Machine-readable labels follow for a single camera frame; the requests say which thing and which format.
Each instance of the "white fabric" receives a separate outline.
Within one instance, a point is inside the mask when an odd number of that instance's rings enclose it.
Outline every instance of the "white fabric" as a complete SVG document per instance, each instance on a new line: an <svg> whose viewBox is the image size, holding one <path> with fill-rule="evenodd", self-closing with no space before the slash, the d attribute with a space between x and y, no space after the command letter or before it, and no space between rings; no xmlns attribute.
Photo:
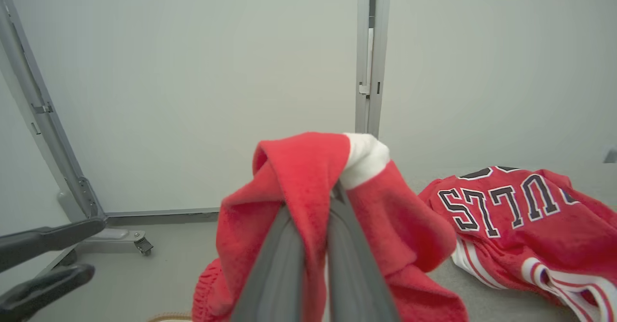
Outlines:
<svg viewBox="0 0 617 322"><path fill-rule="evenodd" d="M370 134L344 133L349 138L349 158L339 177L346 190L372 179L390 162L390 149Z"/></svg>
<svg viewBox="0 0 617 322"><path fill-rule="evenodd" d="M545 291L559 296L559 298L577 314L580 320L588 320L584 316L583 312L585 312L593 321L607 322L610 315L607 305L610 305L613 311L613 318L615 318L615 311L617 310L617 288L615 288L609 280L600 276L563 273L561 271L551 270L537 258L527 258L525 262L523 262L521 271L523 278L527 282L538 285L538 287ZM546 277L549 279L547 282L542 281L543 273L546 273ZM588 290L593 295L593 298L595 298L598 304L597 307L589 304L579 294L585 290Z"/></svg>
<svg viewBox="0 0 617 322"><path fill-rule="evenodd" d="M465 241L463 244L463 239L460 237L456 237L456 249L454 253L452 253L452 261L457 267L462 268L469 274L475 276L480 282L483 284L494 288L494 289L507 289L504 285L497 282L487 271L482 267L480 263L480 259L478 259L478 254L476 254L476 247L473 243L469 241Z"/></svg>

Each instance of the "red jersey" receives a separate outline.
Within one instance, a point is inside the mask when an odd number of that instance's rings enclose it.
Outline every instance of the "red jersey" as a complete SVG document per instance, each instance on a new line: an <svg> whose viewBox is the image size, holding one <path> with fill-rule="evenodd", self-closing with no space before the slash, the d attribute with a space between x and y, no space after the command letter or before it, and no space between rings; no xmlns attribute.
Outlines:
<svg viewBox="0 0 617 322"><path fill-rule="evenodd" d="M617 322L617 214L568 177L492 166L419 196L456 230L454 263L484 284L556 296L582 321Z"/></svg>

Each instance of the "red towel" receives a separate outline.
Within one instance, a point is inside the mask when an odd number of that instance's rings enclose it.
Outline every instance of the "red towel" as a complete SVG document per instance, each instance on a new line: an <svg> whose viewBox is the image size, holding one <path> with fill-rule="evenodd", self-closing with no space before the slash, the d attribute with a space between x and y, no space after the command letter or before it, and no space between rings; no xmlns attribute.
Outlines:
<svg viewBox="0 0 617 322"><path fill-rule="evenodd" d="M405 184L388 147L368 134L305 133L262 141L253 180L221 205L216 259L199 278L195 322L229 317L284 201L304 242L303 320L321 321L330 191L341 180L404 320L465 321L460 298L433 282L455 249L452 227Z"/></svg>

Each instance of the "gray floor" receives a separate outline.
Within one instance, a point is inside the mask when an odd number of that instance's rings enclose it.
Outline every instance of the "gray floor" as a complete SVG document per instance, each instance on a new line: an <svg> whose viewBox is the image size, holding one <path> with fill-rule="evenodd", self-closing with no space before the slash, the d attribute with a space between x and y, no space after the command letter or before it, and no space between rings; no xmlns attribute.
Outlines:
<svg viewBox="0 0 617 322"><path fill-rule="evenodd" d="M121 254L80 254L80 263L96 267L92 281L44 308L32 320L145 322L166 311L190 311L197 278L217 257L216 222L202 219L198 223L169 224L182 220L163 220L167 224L123 226L146 231L155 246L150 257L130 247ZM535 294L486 287L450 260L429 275L461 296L471 321L577 321L568 309Z"/></svg>

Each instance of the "metal pole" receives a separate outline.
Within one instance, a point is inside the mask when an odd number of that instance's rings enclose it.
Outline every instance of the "metal pole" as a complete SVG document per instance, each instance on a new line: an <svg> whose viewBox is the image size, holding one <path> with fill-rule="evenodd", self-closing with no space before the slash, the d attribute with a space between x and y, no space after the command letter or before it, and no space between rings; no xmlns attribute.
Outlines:
<svg viewBox="0 0 617 322"><path fill-rule="evenodd" d="M368 104L368 133L379 138L381 97L384 92L386 47L388 45L388 17L390 0L376 0L375 35L373 42L373 68L371 70L371 97Z"/></svg>
<svg viewBox="0 0 617 322"><path fill-rule="evenodd" d="M366 107L368 84L368 16L370 0L358 0L358 41L355 79L355 132L366 133Z"/></svg>
<svg viewBox="0 0 617 322"><path fill-rule="evenodd" d="M62 130L60 119L54 112L51 101L45 102L43 100L40 88L30 68L34 63L33 57L29 63L24 52L24 44L27 46L27 41L22 42L22 39L18 36L16 27L13 24L17 20L17 13L13 9L12 17L9 14L9 6L13 6L10 0L2 0L2 7L0 8L0 41L9 57L11 67L17 76L22 91L30 103L30 109L37 119L40 132L48 144L49 150L58 164L71 194L75 197L75 201L77 201L84 214L82 219L105 217L94 191L90 187L90 182L81 174L81 169L77 164L73 151L70 149L66 135L59 135L59 132L64 134L64 130Z"/></svg>

